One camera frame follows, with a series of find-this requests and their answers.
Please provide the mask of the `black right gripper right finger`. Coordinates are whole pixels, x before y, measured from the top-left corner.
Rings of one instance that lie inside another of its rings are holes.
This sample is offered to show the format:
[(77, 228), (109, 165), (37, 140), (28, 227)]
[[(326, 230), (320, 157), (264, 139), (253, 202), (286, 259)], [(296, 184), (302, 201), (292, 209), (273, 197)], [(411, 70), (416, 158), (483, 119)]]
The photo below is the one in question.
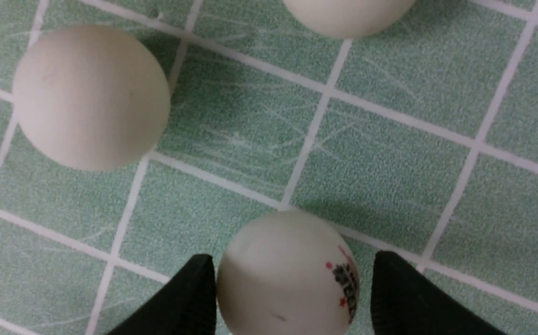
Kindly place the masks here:
[(371, 320), (376, 335), (502, 335), (393, 251), (373, 263)]

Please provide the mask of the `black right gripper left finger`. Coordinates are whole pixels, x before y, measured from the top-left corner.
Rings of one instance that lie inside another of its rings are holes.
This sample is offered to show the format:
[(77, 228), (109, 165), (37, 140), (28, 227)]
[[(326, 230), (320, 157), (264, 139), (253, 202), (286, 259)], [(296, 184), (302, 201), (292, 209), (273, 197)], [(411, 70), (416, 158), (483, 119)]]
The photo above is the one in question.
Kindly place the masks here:
[(110, 335), (214, 335), (217, 288), (211, 255), (196, 254)]

